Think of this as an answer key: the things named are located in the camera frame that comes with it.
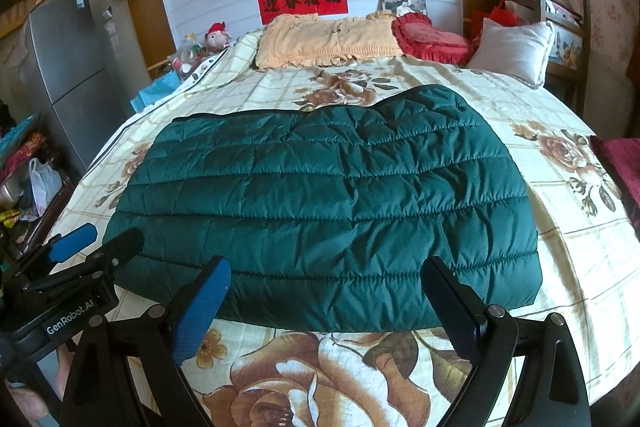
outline green quilted jacket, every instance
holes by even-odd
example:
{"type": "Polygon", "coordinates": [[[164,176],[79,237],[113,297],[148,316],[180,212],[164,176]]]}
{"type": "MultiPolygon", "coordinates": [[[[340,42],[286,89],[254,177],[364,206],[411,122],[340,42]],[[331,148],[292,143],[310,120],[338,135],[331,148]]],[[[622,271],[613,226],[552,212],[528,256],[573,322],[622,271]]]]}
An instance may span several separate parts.
{"type": "Polygon", "coordinates": [[[116,283],[167,303],[212,255],[230,261],[218,317],[306,331],[439,321],[420,266],[440,256],[487,304],[542,284],[526,185],[491,127],[452,90],[372,107],[197,114],[165,127],[107,227],[145,248],[116,283]]]}

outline white cushion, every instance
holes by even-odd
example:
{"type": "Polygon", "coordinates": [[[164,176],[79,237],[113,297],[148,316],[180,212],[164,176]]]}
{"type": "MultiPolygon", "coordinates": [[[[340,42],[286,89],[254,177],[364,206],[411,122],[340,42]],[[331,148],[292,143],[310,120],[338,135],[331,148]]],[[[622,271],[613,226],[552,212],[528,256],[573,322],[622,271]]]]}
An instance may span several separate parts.
{"type": "Polygon", "coordinates": [[[508,74],[538,89],[545,84],[546,64],[553,44],[553,26],[548,21],[505,28],[484,19],[480,46],[466,66],[508,74]]]}

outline magenta cloth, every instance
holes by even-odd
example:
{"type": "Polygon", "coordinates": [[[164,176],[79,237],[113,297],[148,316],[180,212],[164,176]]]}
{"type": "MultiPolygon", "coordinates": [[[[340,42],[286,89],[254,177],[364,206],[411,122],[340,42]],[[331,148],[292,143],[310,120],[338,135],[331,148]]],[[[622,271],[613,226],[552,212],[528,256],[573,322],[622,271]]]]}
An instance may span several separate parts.
{"type": "Polygon", "coordinates": [[[406,55],[443,64],[466,64],[473,49],[462,35],[444,32],[421,13],[407,13],[391,23],[398,46],[406,55]]]}
{"type": "Polygon", "coordinates": [[[622,205],[640,239],[640,138],[591,136],[591,148],[620,189],[622,205]]]}

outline floral bedspread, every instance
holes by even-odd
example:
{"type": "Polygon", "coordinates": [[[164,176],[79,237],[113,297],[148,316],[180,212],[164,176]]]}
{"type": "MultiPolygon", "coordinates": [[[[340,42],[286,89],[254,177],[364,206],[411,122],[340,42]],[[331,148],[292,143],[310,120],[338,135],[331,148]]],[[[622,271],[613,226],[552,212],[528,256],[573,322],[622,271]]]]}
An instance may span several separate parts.
{"type": "MultiPolygon", "coordinates": [[[[132,124],[81,181],[52,233],[89,221],[101,238],[146,150],[178,116],[370,105],[403,89],[442,84],[484,116],[529,187],[543,285],[533,305],[513,314],[564,315],[591,401],[640,361],[640,245],[618,188],[590,150],[590,129],[559,100],[508,76],[412,57],[252,70],[258,40],[259,34],[240,39],[201,83],[132,124]]],[[[127,291],[119,295],[112,320],[139,316],[151,304],[127,291]]],[[[437,424],[470,367],[441,328],[318,333],[215,320],[182,369],[216,427],[421,427],[437,424]]],[[[514,361],[488,425],[500,425],[519,371],[514,361]]],[[[142,378],[138,387],[155,407],[142,378]]]]}

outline santa hat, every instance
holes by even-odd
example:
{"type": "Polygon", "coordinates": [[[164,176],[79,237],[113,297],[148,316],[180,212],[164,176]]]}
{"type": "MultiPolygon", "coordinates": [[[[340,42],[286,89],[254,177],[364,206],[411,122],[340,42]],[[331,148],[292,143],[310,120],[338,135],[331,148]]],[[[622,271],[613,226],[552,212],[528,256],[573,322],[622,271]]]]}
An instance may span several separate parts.
{"type": "Polygon", "coordinates": [[[225,31],[225,23],[223,22],[216,22],[211,28],[209,28],[209,31],[205,34],[209,35],[210,33],[213,32],[224,32],[225,31]]]}

